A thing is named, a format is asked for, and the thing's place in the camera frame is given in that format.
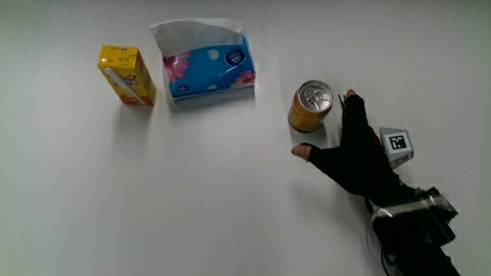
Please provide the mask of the person's right hand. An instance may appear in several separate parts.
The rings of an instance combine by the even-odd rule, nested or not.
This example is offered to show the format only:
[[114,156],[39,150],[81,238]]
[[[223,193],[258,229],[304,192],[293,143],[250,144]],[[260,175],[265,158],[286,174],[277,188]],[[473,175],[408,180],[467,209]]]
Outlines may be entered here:
[[321,149],[301,143],[292,148],[292,154],[313,164],[347,192],[378,206],[406,202],[417,194],[390,167],[367,121],[364,100],[354,90],[345,95],[340,145]]

